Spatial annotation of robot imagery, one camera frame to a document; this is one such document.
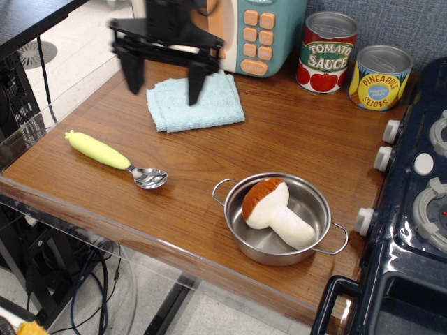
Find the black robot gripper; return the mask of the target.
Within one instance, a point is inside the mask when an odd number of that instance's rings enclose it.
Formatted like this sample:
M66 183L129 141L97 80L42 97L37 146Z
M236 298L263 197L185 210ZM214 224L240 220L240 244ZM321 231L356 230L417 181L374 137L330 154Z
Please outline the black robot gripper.
M210 70L220 69L221 38L201 29L191 18L204 12L203 1L146 1L143 18L110 22L113 52L121 61L130 92L138 94L144 83L146 60L189 67L189 105L198 102Z

